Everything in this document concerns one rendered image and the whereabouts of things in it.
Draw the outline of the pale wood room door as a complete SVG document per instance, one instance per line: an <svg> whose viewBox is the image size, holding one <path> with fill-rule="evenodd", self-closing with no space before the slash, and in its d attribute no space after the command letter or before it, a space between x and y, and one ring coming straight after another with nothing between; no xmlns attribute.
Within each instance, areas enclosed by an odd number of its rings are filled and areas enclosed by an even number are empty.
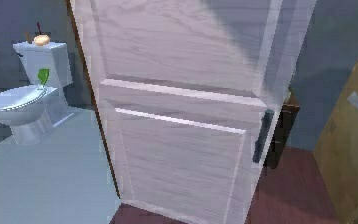
<svg viewBox="0 0 358 224"><path fill-rule="evenodd" d="M316 1L69 0L124 204L245 223Z"/></svg>

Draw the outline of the dark brown wooden cabinet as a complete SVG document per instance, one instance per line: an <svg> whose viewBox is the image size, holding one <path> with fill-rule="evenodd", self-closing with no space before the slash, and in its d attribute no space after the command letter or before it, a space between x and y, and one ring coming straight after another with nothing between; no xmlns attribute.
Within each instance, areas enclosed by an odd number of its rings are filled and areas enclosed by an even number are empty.
<svg viewBox="0 0 358 224"><path fill-rule="evenodd" d="M283 103L270 148L264 162L265 167L272 169L275 169L279 164L293 124L300 110L300 105L295 94L293 93L293 90L289 89L289 93L290 96Z"/></svg>

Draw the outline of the white toilet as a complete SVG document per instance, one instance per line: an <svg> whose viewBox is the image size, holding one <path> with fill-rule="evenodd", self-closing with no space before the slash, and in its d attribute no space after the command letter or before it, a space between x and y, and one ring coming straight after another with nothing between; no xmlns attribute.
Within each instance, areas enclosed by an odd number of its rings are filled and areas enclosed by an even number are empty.
<svg viewBox="0 0 358 224"><path fill-rule="evenodd" d="M20 42L13 48L30 84L0 92L0 123L10 127L17 144L36 144L71 115L63 91L73 83L67 44ZM38 79L41 68L50 70L43 89Z"/></svg>

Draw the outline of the tan round soap bar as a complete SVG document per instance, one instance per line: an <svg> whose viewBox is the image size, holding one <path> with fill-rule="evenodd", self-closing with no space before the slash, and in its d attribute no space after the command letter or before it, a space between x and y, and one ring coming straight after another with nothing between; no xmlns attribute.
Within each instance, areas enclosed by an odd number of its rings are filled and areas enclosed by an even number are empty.
<svg viewBox="0 0 358 224"><path fill-rule="evenodd" d="M44 46L50 42L50 37L48 35L38 35L34 38L33 42L37 46Z"/></svg>

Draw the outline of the light wood cupboard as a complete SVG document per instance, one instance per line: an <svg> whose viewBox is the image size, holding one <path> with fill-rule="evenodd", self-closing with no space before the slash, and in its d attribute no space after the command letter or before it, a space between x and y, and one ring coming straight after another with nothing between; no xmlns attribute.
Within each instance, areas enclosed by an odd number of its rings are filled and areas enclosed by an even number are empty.
<svg viewBox="0 0 358 224"><path fill-rule="evenodd" d="M358 59L314 150L340 224L358 224Z"/></svg>

